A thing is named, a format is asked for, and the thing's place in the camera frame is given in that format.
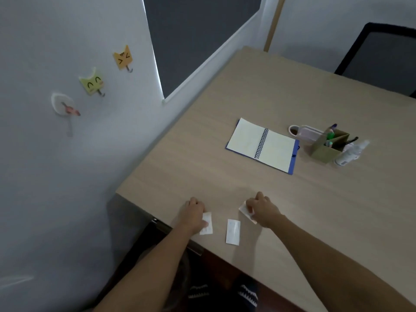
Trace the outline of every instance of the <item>person's left arm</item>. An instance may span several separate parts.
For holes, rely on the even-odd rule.
[[[190,237],[208,224],[205,205],[186,202],[178,225],[105,296],[94,312],[161,311]]]

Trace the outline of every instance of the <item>office chair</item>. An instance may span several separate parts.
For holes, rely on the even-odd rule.
[[[367,23],[335,74],[416,98],[416,30]]]

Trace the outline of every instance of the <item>wooden table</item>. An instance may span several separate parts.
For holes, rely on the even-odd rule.
[[[336,122],[372,143],[346,167],[314,161],[301,143],[290,176],[225,149],[240,117],[285,135],[291,124]],[[193,240],[299,307],[325,311],[279,239],[238,212],[261,190],[416,303],[415,122],[414,99],[246,47],[117,193],[167,224],[201,199],[214,234]],[[240,246],[225,243],[227,219],[241,220]]]

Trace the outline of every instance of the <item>person's right arm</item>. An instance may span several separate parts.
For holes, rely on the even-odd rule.
[[[261,192],[246,201],[253,219],[283,242],[330,312],[416,311],[416,307],[367,268],[333,249],[280,214]]]

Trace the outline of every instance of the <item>spray bottle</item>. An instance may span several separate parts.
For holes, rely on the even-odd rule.
[[[341,153],[338,157],[336,157],[334,160],[335,164],[344,166],[349,162],[358,159],[361,155],[361,152],[365,149],[365,147],[368,146],[369,143],[369,140],[364,140],[364,142],[360,144],[353,145],[347,151]]]

